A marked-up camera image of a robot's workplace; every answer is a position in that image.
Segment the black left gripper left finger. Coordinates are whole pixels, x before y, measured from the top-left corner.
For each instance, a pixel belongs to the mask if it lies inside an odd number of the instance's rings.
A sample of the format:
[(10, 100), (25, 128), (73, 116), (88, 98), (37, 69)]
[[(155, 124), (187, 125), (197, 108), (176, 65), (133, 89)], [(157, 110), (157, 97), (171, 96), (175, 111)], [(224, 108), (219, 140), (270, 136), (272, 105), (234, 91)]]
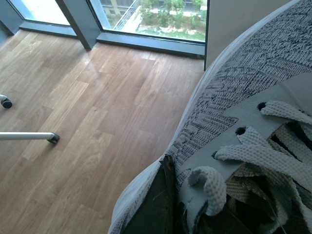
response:
[(172, 234), (174, 229), (175, 169), (173, 158), (165, 155), (143, 203), (122, 234)]

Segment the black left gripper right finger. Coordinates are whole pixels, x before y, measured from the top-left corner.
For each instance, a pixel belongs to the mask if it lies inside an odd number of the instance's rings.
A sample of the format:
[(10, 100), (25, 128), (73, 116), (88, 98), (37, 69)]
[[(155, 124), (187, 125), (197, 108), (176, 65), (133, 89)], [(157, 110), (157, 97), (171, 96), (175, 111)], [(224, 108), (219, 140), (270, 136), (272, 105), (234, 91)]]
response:
[(180, 234), (252, 234), (253, 232), (235, 217), (227, 208), (216, 216), (202, 214), (194, 231), (187, 226), (187, 208), (179, 203)]

